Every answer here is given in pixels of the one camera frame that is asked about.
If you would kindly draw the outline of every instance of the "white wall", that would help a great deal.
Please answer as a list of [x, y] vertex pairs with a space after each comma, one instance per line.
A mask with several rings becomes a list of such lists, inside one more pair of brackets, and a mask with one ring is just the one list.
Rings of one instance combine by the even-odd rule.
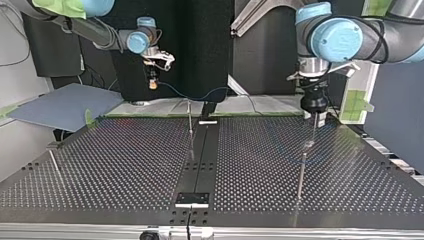
[[[18, 18], [5, 11], [24, 32]], [[0, 15], [0, 65], [25, 58], [27, 51], [26, 40]], [[47, 92], [47, 81], [37, 77], [31, 57], [15, 66], [0, 67], [0, 109]], [[0, 181], [40, 156], [53, 140], [49, 128], [0, 119]]]

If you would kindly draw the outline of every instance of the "metal plate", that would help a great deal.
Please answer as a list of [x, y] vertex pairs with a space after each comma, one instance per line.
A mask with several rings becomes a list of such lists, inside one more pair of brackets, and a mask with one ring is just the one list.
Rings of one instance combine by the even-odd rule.
[[198, 186], [214, 192], [208, 224], [424, 229], [424, 188], [349, 128], [327, 122], [309, 149], [298, 202], [310, 123], [301, 117], [222, 118], [216, 180]]
[[55, 153], [60, 172], [47, 160], [9, 180], [0, 220], [169, 225], [190, 147], [187, 119], [105, 119]]

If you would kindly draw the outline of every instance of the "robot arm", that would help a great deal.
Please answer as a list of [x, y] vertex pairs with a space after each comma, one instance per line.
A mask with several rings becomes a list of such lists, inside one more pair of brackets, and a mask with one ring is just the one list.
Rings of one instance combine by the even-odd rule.
[[[43, 21], [50, 21], [62, 27], [65, 32], [72, 32], [93, 42], [102, 50], [130, 50], [140, 55], [146, 65], [146, 76], [150, 82], [150, 88], [157, 88], [160, 71], [169, 71], [175, 58], [160, 51], [158, 41], [162, 31], [157, 29], [156, 22], [151, 17], [140, 17], [137, 19], [135, 30], [115, 30], [111, 26], [97, 18], [70, 18], [55, 14], [47, 9], [34, 6], [32, 0], [11, 0], [14, 6], [28, 16]], [[90, 8], [103, 16], [112, 9], [114, 1], [85, 1], [91, 2]]]
[[307, 5], [297, 12], [299, 75], [310, 113], [328, 108], [322, 77], [331, 63], [353, 59], [375, 63], [424, 60], [424, 2], [394, 0], [384, 18], [333, 16], [329, 3]]

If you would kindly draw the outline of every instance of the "perforated table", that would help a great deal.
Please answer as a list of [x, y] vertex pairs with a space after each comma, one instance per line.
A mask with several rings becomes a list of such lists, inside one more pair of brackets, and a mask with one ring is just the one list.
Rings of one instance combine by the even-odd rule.
[[[329, 118], [103, 119], [0, 183], [0, 222], [424, 230], [424, 188]], [[209, 208], [175, 207], [180, 193]]]

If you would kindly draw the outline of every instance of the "black bracket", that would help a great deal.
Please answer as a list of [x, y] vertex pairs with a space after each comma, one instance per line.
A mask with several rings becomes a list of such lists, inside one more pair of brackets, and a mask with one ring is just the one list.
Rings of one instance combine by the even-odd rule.
[[176, 208], [209, 208], [209, 193], [179, 193]]

